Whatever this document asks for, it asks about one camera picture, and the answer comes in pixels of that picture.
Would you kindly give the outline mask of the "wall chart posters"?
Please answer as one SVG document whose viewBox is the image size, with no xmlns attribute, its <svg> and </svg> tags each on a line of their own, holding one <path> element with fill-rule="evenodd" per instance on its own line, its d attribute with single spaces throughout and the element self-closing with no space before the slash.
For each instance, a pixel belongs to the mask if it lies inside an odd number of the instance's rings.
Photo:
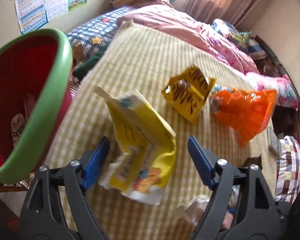
<svg viewBox="0 0 300 240">
<path fill-rule="evenodd" d="M 87 0 L 14 0 L 20 33 L 35 31 Z"/>
</svg>

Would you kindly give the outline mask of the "yellow brown wrapper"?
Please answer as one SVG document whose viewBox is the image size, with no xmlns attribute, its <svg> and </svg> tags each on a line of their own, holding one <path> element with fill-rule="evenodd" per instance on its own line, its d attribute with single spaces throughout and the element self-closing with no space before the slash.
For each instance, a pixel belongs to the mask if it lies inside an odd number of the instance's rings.
<svg viewBox="0 0 300 240">
<path fill-rule="evenodd" d="M 207 98 L 216 84 L 215 77 L 207 77 L 194 64 L 181 74 L 170 78 L 161 91 L 166 102 L 187 121 L 195 124 L 199 120 Z"/>
</svg>

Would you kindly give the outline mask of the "pink floral pillow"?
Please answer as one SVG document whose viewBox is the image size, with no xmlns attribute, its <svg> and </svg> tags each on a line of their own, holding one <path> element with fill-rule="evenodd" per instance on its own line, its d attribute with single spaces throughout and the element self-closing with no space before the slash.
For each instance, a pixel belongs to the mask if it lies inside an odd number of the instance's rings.
<svg viewBox="0 0 300 240">
<path fill-rule="evenodd" d="M 283 77 L 270 77 L 255 72 L 248 72 L 245 77 L 256 90 L 276 90 L 276 104 L 278 106 L 298 110 L 299 101 L 286 74 Z"/>
</svg>

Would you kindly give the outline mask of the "plaid cloth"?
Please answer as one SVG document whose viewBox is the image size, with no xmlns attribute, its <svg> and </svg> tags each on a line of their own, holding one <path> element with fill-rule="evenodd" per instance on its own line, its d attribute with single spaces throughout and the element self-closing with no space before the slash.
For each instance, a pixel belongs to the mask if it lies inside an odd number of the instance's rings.
<svg viewBox="0 0 300 240">
<path fill-rule="evenodd" d="M 300 191 L 300 145 L 286 135 L 280 139 L 281 159 L 277 160 L 275 200 L 293 204 Z"/>
</svg>

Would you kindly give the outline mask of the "brown cushion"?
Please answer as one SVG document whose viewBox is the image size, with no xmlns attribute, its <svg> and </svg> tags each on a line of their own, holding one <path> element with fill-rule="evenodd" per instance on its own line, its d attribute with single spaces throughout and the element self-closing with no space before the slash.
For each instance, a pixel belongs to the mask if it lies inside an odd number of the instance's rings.
<svg viewBox="0 0 300 240">
<path fill-rule="evenodd" d="M 139 8 L 147 5 L 149 2 L 150 0 L 114 0 L 111 2 L 111 4 L 115 9 L 124 6 L 135 6 Z"/>
</svg>

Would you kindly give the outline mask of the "grey tin box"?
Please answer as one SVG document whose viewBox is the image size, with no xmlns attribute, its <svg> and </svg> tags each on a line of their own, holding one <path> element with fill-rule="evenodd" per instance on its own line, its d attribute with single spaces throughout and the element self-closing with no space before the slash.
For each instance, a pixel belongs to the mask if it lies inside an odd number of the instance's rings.
<svg viewBox="0 0 300 240">
<path fill-rule="evenodd" d="M 281 143 L 274 130 L 271 127 L 267 128 L 268 148 L 276 156 L 281 159 Z"/>
</svg>

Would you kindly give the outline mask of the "pink quilt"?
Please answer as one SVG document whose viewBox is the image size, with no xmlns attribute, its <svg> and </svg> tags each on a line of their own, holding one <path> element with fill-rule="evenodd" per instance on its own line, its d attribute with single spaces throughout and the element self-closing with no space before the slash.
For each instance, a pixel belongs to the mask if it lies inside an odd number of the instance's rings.
<svg viewBox="0 0 300 240">
<path fill-rule="evenodd" d="M 116 25 L 119 27 L 128 21 L 177 37 L 243 74 L 259 73 L 250 56 L 239 50 L 209 24 L 196 21 L 184 12 L 166 5 L 148 5 L 119 17 Z"/>
</svg>

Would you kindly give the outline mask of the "red bin with green rim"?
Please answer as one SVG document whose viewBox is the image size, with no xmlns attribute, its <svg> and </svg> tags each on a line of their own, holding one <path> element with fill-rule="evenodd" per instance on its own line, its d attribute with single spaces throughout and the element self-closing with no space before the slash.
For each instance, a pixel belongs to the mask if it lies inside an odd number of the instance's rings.
<svg viewBox="0 0 300 240">
<path fill-rule="evenodd" d="M 39 29 L 0 48 L 0 183 L 43 163 L 72 97 L 72 49 L 58 29 Z"/>
</svg>

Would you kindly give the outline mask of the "checked yellow bed mat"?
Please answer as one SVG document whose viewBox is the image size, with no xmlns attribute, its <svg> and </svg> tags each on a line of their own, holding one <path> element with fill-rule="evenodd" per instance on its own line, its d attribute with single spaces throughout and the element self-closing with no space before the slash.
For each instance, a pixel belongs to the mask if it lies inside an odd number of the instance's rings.
<svg viewBox="0 0 300 240">
<path fill-rule="evenodd" d="M 200 144 L 218 157 L 239 166 L 245 159 L 261 156 L 262 172 L 271 190 L 276 186 L 276 159 L 269 152 L 267 133 L 239 146 L 237 133 L 223 126 L 206 104 L 197 124 L 192 125 L 169 106 L 162 89 L 169 79 L 195 65 L 217 84 L 250 90 L 244 77 L 210 54 L 161 31 L 125 22 L 98 64 L 82 81 L 51 144 L 45 163 L 50 168 L 66 166 L 94 148 L 102 137 L 110 141 L 106 159 L 119 155 L 113 125 L 105 101 L 95 94 L 98 86 L 114 97 L 138 90 L 170 124 L 176 134 L 177 161 L 164 198 L 159 205 L 146 205 L 124 197 L 115 189 L 101 186 L 89 189 L 87 197 L 99 223 L 110 239 L 188 239 L 191 224 L 178 219 L 175 210 L 194 197 L 210 194 L 203 185 L 187 150 L 194 135 Z"/>
</svg>

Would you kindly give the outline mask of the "blue checked bed sheet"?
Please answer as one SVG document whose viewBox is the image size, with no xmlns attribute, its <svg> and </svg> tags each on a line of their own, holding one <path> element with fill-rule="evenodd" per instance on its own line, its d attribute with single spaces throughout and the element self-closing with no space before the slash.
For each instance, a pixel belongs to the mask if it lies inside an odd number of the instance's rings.
<svg viewBox="0 0 300 240">
<path fill-rule="evenodd" d="M 66 36 L 72 46 L 81 43 L 83 55 L 89 58 L 99 50 L 106 50 L 118 29 L 116 20 L 135 9 L 134 6 L 114 9 L 71 30 Z"/>
</svg>

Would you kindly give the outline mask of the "yellow snack bag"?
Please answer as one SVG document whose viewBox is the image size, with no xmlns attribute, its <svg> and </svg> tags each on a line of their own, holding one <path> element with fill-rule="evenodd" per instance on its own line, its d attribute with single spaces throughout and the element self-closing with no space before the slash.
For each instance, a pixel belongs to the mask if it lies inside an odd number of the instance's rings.
<svg viewBox="0 0 300 240">
<path fill-rule="evenodd" d="M 175 132 L 138 90 L 118 98 L 101 87 L 95 87 L 95 93 L 107 104 L 121 151 L 99 185 L 119 190 L 131 200 L 158 205 L 175 166 Z"/>
</svg>

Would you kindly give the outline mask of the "white crumpled wrapper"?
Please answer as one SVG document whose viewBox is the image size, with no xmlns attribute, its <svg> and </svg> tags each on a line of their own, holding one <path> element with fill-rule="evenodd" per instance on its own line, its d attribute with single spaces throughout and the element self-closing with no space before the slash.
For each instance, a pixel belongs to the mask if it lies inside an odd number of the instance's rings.
<svg viewBox="0 0 300 240">
<path fill-rule="evenodd" d="M 229 229 L 234 215 L 232 214 L 233 211 L 230 211 L 231 208 L 235 208 L 237 205 L 238 197 L 231 196 L 229 200 L 229 211 L 226 211 L 225 217 L 222 222 L 221 230 Z M 182 218 L 188 223 L 190 223 L 192 226 L 196 227 L 204 214 L 207 205 L 210 201 L 210 198 L 206 195 L 200 194 L 193 198 L 191 201 L 189 201 L 186 204 L 179 205 L 176 210 L 176 216 L 177 218 Z"/>
</svg>

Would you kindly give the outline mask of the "orange plastic bag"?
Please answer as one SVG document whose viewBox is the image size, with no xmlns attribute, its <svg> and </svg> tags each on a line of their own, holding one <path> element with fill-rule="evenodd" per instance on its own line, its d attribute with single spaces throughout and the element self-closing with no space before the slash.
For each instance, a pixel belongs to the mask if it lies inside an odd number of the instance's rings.
<svg viewBox="0 0 300 240">
<path fill-rule="evenodd" d="M 238 142 L 244 147 L 270 122 L 277 102 L 274 89 L 242 90 L 215 87 L 210 104 L 216 119 L 238 132 Z"/>
</svg>

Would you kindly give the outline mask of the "blue white pillow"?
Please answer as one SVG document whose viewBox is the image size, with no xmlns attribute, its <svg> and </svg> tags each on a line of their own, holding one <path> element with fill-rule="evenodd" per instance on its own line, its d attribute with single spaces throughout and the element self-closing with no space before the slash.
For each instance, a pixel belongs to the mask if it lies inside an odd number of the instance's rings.
<svg viewBox="0 0 300 240">
<path fill-rule="evenodd" d="M 232 24 L 218 18 L 212 22 L 211 27 L 254 61 L 267 58 L 268 54 L 252 36 L 251 31 L 239 32 Z"/>
</svg>

